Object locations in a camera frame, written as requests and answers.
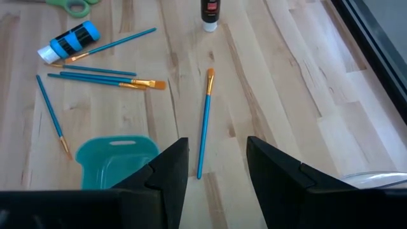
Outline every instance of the black metal frame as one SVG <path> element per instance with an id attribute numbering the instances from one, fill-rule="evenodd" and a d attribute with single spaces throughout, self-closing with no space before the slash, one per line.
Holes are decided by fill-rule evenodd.
<path id="1" fill-rule="evenodd" d="M 407 189 L 357 188 L 258 139 L 247 138 L 250 178 L 268 228 L 398 228 Z"/>
<path id="2" fill-rule="evenodd" d="M 362 0 L 331 0 L 407 123 L 407 65 Z"/>
<path id="3" fill-rule="evenodd" d="M 0 191 L 0 228 L 179 228 L 188 138 L 108 190 Z"/>

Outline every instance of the blue paintbrush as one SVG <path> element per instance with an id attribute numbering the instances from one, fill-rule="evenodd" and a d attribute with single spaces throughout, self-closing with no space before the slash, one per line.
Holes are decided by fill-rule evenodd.
<path id="1" fill-rule="evenodd" d="M 72 66 L 72 65 L 67 65 L 67 64 L 47 64 L 47 65 L 53 66 L 53 67 L 63 67 L 66 69 L 93 71 L 93 72 L 97 72 L 97 73 L 120 74 L 120 75 L 124 75 L 124 76 L 137 76 L 136 73 L 126 72 L 126 71 L 116 71 L 116 70 L 110 70 L 110 69 L 99 69 L 99 68 L 95 68 L 95 67 Z"/>
<path id="2" fill-rule="evenodd" d="M 65 63 L 70 64 L 70 63 L 72 63 L 72 62 L 74 62 L 74 61 L 77 61 L 77 60 L 79 60 L 79 59 L 82 59 L 83 57 L 87 57 L 87 56 L 89 56 L 89 55 L 92 55 L 92 54 L 98 53 L 98 52 L 100 52 L 100 51 L 103 51 L 103 50 L 105 50 L 105 49 L 114 47 L 114 46 L 116 46 L 116 45 L 120 45 L 120 44 L 122 44 L 122 43 L 124 43 L 124 42 L 127 42 L 127 41 L 130 41 L 130 40 L 132 40 L 132 39 L 139 38 L 139 37 L 141 37 L 141 36 L 144 36 L 144 35 L 146 35 L 146 34 L 149 34 L 150 32 L 154 32 L 154 31 L 156 31 L 156 30 L 157 30 L 157 28 L 148 29 L 148 30 L 146 30 L 146 31 L 140 32 L 140 33 L 138 33 L 138 34 L 134 34 L 134 35 L 129 36 L 129 37 L 127 37 L 127 38 L 123 38 L 123 39 L 120 39 L 120 40 L 118 40 L 118 41 L 112 42 L 112 43 L 110 43 L 110 44 L 107 44 L 107 45 L 104 45 L 104 46 L 95 48 L 94 50 L 90 50 L 89 52 L 83 53 L 83 54 L 81 54 L 81 55 L 77 55 L 77 56 L 75 56 L 75 57 L 68 58 L 68 59 L 65 60 Z"/>
<path id="3" fill-rule="evenodd" d="M 201 133 L 201 146 L 199 149 L 198 173 L 197 178 L 202 177 L 202 167 L 204 166 L 204 154 L 206 143 L 206 132 L 208 129 L 209 109 L 210 109 L 210 94 L 212 93 L 212 84 L 214 82 L 215 70 L 213 68 L 208 70 L 208 88 L 205 98 L 205 111 L 203 114 L 202 133 Z"/>
<path id="4" fill-rule="evenodd" d="M 49 112 L 50 112 L 50 115 L 51 115 L 51 118 L 52 118 L 52 122 L 53 122 L 53 124 L 54 124 L 54 126 L 55 126 L 55 129 L 57 130 L 57 134 L 58 134 L 59 140 L 61 141 L 61 144 L 62 144 L 62 146 L 64 147 L 64 150 L 65 150 L 65 152 L 66 152 L 66 154 L 67 154 L 67 156 L 68 156 L 68 159 L 72 160 L 72 155 L 71 155 L 71 153 L 69 152 L 69 148 L 68 148 L 68 145 L 67 145 L 66 140 L 65 140 L 65 138 L 64 138 L 64 135 L 62 135 L 61 126 L 59 125 L 59 122 L 58 122 L 58 120 L 57 120 L 57 117 L 55 116 L 55 112 L 54 112 L 53 109 L 52 109 L 51 102 L 50 102 L 50 100 L 48 99 L 48 96 L 47 96 L 47 94 L 46 94 L 46 91 L 45 91 L 43 82 L 41 81 L 41 77 L 39 77 L 38 75 L 37 75 L 37 82 L 38 82 L 38 85 L 39 85 L 39 89 L 41 90 L 41 93 L 43 94 L 43 97 L 44 97 L 46 106 L 47 106 L 47 108 L 48 108 L 48 110 L 49 110 Z"/>
<path id="5" fill-rule="evenodd" d="M 103 76 L 103 75 L 96 75 L 96 74 L 83 74 L 83 73 L 71 73 L 71 72 L 60 72 L 61 76 L 75 76 L 80 78 L 88 78 L 94 80 L 109 80 L 109 81 L 117 81 L 121 83 L 131 83 L 133 85 L 144 85 L 150 88 L 165 90 L 167 83 L 165 81 L 160 80 L 137 80 L 134 78 L 126 78 L 126 77 L 117 77 L 117 76 Z"/>
<path id="6" fill-rule="evenodd" d="M 116 87 L 125 87 L 125 88 L 139 89 L 139 90 L 147 89 L 146 86 L 144 86 L 144 85 L 133 85 L 133 84 L 129 84 L 129 83 L 122 83 L 122 82 L 110 81 L 110 80 L 97 80 L 97 79 L 84 78 L 84 77 L 80 77 L 80 76 L 66 76 L 66 75 L 59 75 L 59 74 L 52 74 L 52 73 L 48 73 L 48 76 L 54 77 L 54 78 L 67 79 L 67 80 L 77 80 L 77 81 L 84 81 L 84 82 L 89 82 L 89 83 L 111 85 L 111 86 L 116 86 Z"/>

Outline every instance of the white cap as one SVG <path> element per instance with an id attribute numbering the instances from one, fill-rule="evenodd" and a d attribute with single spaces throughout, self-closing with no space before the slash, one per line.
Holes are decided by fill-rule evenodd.
<path id="1" fill-rule="evenodd" d="M 52 64 L 55 61 L 61 59 L 58 54 L 51 48 L 51 46 L 47 45 L 44 48 L 37 51 L 38 54 L 41 56 L 43 60 L 47 64 Z"/>
<path id="2" fill-rule="evenodd" d="M 217 22 L 208 23 L 203 22 L 203 29 L 207 32 L 213 32 L 217 28 Z"/>

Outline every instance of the scissors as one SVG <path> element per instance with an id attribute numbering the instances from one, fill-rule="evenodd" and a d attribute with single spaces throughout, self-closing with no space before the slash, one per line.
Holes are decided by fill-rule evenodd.
<path id="1" fill-rule="evenodd" d="M 46 0 L 45 2 L 48 4 L 62 7 L 72 17 L 81 18 L 89 14 L 90 12 L 89 4 L 96 4 L 99 1 L 100 0 Z M 72 10 L 73 6 L 82 7 L 82 10 L 81 11 Z"/>

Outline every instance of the light wood surface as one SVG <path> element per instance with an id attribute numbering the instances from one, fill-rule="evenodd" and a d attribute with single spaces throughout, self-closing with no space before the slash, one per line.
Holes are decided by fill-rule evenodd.
<path id="1" fill-rule="evenodd" d="M 35 75 L 40 74 L 72 152 L 105 135 L 149 135 L 161 150 L 190 139 L 181 228 L 266 228 L 247 172 L 256 135 L 334 177 L 407 172 L 407 128 L 329 2 L 224 0 L 216 32 L 200 2 L 103 0 L 83 19 L 41 3 L 0 1 L 0 189 L 79 189 Z M 99 46 L 137 40 L 76 64 L 165 80 L 147 92 L 47 78 L 36 50 L 91 20 Z M 203 178 L 195 178 L 206 69 L 216 77 Z"/>

